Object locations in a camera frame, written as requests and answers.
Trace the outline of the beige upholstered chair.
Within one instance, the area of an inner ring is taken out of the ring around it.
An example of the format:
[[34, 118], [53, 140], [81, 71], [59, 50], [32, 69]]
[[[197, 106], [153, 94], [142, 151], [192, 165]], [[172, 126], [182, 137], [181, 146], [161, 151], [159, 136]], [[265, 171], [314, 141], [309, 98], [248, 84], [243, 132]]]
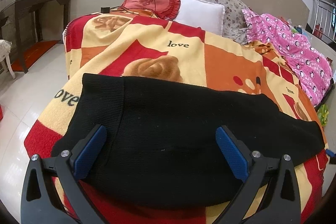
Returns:
[[12, 42], [1, 39], [0, 40], [0, 58], [1, 65], [5, 72], [9, 72], [13, 79], [16, 79], [16, 75], [11, 67], [9, 54], [11, 52]]

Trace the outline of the steel stair railing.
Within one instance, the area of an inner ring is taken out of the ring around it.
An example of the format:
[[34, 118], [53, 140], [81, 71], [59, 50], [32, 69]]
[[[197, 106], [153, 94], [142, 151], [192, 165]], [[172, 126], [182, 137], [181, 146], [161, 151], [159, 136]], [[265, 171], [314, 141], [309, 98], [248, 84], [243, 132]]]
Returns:
[[305, 29], [335, 50], [335, 3], [313, 0], [311, 19]]

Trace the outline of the red ruffled cushion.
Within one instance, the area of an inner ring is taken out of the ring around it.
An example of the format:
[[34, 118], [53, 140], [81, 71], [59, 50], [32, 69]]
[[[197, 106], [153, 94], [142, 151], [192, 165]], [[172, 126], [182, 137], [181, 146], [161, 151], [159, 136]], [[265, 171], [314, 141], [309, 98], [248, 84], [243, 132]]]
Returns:
[[127, 9], [144, 9], [153, 12], [160, 19], [173, 20], [181, 6], [180, 0], [125, 0], [122, 4]]

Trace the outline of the dark wooden console table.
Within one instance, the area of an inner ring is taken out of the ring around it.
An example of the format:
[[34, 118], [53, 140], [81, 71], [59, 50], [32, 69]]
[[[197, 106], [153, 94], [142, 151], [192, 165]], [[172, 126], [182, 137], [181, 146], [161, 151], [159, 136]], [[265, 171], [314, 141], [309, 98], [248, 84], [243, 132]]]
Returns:
[[45, 3], [51, 1], [56, 1], [60, 6], [63, 6], [63, 28], [65, 29], [70, 22], [70, 0], [15, 0], [1, 10], [1, 28], [7, 23], [8, 19], [14, 23], [18, 60], [24, 73], [27, 73], [29, 70], [23, 57], [19, 20], [24, 18], [27, 14], [36, 12], [35, 20], [37, 21], [37, 24], [35, 24], [34, 30], [39, 32], [37, 38], [38, 41], [40, 41], [42, 39], [42, 28], [39, 21], [39, 10]]

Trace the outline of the white pillow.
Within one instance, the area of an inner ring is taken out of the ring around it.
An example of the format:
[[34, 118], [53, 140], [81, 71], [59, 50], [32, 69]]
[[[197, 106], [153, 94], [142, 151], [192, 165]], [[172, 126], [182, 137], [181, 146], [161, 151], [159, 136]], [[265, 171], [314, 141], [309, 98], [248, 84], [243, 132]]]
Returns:
[[176, 22], [222, 36], [225, 7], [205, 0], [180, 0]]

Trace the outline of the red orange love blanket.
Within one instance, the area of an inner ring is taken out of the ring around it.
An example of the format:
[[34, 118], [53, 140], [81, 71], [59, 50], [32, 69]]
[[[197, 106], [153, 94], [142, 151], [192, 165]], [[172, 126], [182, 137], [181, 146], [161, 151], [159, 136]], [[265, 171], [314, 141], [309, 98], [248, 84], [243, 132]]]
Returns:
[[265, 94], [289, 116], [317, 121], [310, 96], [281, 49], [271, 42], [241, 46], [201, 28], [128, 12], [81, 16], [64, 35], [68, 82], [39, 116], [24, 145], [49, 157], [80, 99], [82, 76], [140, 76]]

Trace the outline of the red floor mat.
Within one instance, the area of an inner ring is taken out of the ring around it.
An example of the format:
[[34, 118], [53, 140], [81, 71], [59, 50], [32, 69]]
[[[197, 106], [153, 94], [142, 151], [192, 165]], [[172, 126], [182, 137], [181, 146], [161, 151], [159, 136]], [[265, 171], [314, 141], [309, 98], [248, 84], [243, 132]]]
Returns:
[[30, 46], [23, 54], [26, 68], [29, 69], [39, 58], [58, 43], [59, 40], [50, 40], [37, 42]]

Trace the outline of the pink penguin blanket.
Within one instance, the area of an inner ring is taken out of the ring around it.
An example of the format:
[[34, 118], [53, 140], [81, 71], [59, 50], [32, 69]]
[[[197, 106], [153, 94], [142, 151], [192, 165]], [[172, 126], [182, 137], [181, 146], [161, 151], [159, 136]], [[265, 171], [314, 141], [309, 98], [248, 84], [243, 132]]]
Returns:
[[247, 40], [271, 43], [294, 71], [311, 103], [317, 106], [326, 95], [332, 78], [326, 57], [305, 35], [292, 32], [281, 19], [271, 14], [259, 15], [250, 9], [243, 9], [242, 13], [247, 25]]

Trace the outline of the black knit pants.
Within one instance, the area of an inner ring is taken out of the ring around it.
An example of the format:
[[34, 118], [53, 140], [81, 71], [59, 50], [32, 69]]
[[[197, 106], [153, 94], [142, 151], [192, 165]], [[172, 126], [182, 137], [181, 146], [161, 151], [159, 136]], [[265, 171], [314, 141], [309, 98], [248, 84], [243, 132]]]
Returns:
[[186, 208], [231, 200], [242, 183], [217, 145], [222, 125], [250, 150], [272, 158], [288, 154], [294, 165], [325, 146], [318, 123], [280, 112], [263, 94], [89, 73], [82, 83], [68, 130], [51, 154], [104, 126], [106, 141], [85, 182], [134, 203]]

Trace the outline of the small black charger box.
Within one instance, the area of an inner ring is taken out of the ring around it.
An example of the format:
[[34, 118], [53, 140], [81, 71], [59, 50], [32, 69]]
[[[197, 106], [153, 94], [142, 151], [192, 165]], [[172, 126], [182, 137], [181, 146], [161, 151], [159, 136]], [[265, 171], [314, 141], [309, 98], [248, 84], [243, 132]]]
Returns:
[[109, 13], [110, 13], [110, 7], [102, 7], [102, 8], [100, 9], [100, 12], [101, 12], [102, 14], [109, 14]]

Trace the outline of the green patterned cloth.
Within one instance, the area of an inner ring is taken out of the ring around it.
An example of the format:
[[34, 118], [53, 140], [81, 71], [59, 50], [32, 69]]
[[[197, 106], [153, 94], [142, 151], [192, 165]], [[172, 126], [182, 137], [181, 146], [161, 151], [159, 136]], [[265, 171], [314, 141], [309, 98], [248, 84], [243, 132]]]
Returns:
[[321, 125], [324, 127], [327, 125], [327, 119], [329, 116], [329, 109], [327, 107], [327, 104], [323, 104], [320, 106], [320, 108], [317, 111], [317, 116], [319, 121], [321, 122]]

